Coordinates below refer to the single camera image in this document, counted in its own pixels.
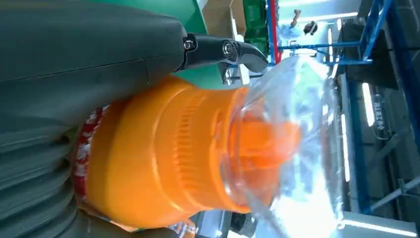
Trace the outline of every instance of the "red pole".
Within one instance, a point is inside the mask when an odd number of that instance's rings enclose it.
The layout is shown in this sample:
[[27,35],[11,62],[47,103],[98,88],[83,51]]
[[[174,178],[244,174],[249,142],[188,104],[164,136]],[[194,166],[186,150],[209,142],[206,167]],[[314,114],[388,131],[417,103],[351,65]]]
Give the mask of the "red pole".
[[269,4],[270,4],[270,18],[271,18],[271,34],[273,36],[273,45],[274,45],[274,62],[275,63],[280,63],[281,61],[281,52],[278,51],[278,47],[277,47],[277,22],[276,22],[276,17],[275,17],[275,11],[276,11],[276,7],[275,7],[275,2],[274,0],[269,0]]

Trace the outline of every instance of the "person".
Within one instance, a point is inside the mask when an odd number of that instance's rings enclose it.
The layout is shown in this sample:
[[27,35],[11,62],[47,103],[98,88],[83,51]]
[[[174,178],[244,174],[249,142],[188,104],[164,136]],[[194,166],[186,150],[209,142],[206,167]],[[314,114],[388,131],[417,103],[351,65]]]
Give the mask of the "person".
[[318,24],[314,21],[306,24],[303,30],[297,26],[301,12],[301,10],[296,9],[295,17],[293,17],[293,21],[290,25],[283,24],[277,27],[278,41],[292,41],[307,34],[313,36],[318,30]]

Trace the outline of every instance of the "bolt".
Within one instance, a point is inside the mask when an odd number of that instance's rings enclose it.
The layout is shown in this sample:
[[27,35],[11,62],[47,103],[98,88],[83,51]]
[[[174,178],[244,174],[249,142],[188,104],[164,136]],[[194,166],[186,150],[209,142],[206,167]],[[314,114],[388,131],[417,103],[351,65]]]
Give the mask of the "bolt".
[[192,41],[185,41],[184,42],[184,49],[189,50],[189,49],[191,49],[193,47],[194,47],[194,44],[193,44]]
[[223,53],[225,55],[228,55],[232,52],[232,45],[230,43],[227,43],[223,46]]

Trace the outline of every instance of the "cardboard box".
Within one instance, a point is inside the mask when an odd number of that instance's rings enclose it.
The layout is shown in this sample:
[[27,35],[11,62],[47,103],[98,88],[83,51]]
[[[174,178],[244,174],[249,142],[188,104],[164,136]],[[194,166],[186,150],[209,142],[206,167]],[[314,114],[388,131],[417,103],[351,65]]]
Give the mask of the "cardboard box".
[[232,19],[235,19],[237,34],[245,35],[243,0],[208,0],[202,13],[209,35],[233,39]]

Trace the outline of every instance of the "plastic wrap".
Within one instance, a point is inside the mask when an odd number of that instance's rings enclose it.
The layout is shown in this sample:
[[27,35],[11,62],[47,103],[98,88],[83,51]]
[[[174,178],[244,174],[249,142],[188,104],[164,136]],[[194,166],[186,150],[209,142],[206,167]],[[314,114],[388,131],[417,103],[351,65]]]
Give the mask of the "plastic wrap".
[[[339,236],[340,133],[327,73],[313,58],[287,58],[250,87],[233,119],[233,159],[222,165],[227,190],[240,190],[243,197],[233,199],[247,203],[279,237]],[[251,146],[241,135],[250,121],[271,132],[256,130]]]

